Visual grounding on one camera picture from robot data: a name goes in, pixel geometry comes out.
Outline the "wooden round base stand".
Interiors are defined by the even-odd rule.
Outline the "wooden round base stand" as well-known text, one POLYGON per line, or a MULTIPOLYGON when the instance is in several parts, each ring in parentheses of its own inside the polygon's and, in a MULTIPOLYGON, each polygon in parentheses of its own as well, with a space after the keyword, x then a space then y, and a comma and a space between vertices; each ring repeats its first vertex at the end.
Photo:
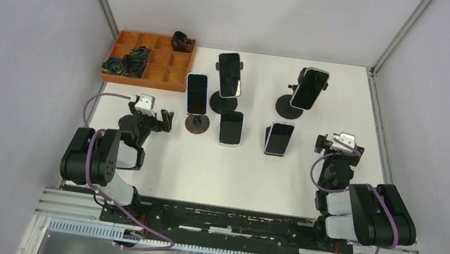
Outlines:
POLYGON ((192 134, 203 134, 210 126, 210 119, 206 115, 189 114, 185 119, 185 127, 192 134))

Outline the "black folding stand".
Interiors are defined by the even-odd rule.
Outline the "black folding stand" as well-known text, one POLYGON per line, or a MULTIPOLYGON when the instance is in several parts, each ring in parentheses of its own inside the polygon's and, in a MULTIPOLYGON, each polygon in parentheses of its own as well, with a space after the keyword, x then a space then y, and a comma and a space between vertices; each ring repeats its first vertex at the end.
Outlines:
POLYGON ((264 135, 264 144, 263 144, 263 151, 266 150, 266 146, 268 144, 268 138, 270 135, 271 126, 266 127, 265 129, 265 135, 264 135))

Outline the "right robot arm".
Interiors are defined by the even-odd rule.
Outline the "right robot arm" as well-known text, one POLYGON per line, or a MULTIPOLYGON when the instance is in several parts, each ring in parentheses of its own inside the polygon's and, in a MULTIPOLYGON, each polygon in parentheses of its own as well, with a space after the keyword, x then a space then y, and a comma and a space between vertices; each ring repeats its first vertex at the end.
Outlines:
POLYGON ((353 135, 319 135, 314 150, 321 155, 312 164, 321 166, 319 175, 310 176, 320 212, 311 233, 317 249, 325 251, 337 240, 385 249, 415 244, 416 227, 396 186, 351 181, 365 151, 353 135))

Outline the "white silver folding stand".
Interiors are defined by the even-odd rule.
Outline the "white silver folding stand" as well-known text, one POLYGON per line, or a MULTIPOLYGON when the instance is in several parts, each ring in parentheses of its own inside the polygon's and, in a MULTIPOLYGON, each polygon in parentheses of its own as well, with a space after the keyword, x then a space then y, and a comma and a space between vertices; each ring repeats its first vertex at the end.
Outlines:
POLYGON ((226 143, 222 143, 222 142, 219 142, 219 145, 222 147, 231 147, 231 148, 235 148, 235 147, 239 146, 237 144, 226 144, 226 143))

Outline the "black phone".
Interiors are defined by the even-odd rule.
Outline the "black phone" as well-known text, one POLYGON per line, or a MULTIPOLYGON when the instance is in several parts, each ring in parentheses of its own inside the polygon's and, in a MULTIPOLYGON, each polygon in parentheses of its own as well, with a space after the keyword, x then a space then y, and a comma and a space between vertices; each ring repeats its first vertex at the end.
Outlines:
POLYGON ((221 114, 219 123, 219 142, 239 145, 244 114, 238 111, 225 111, 221 114))

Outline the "purple case phone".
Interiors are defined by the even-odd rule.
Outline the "purple case phone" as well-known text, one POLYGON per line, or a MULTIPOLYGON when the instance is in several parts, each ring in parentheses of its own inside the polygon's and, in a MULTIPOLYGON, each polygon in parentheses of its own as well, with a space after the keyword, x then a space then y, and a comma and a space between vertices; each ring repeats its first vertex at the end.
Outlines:
POLYGON ((293 135, 294 127, 293 123, 273 122, 264 153, 271 156, 284 156, 293 135))

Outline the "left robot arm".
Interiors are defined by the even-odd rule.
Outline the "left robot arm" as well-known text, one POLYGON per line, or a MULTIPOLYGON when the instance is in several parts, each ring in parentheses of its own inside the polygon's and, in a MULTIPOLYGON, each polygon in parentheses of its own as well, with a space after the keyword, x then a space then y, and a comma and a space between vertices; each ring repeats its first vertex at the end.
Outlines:
POLYGON ((174 113, 163 109, 161 115, 158 120, 155 114, 134 111, 119 119, 119 128, 99 134, 92 128, 78 128, 61 160, 61 178, 92 186, 108 202, 119 204, 116 213, 123 223, 136 223, 142 212, 133 201, 137 189, 118 176, 117 170, 141 170, 146 157, 143 145, 150 133, 171 131, 174 113))

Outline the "light blue case phone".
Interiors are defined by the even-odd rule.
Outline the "light blue case phone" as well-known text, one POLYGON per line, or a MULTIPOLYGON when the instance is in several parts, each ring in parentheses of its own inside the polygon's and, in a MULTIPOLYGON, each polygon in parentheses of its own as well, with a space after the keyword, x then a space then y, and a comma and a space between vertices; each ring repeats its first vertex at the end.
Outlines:
POLYGON ((187 112, 194 115, 206 115, 208 96, 208 76, 189 73, 187 75, 187 112))

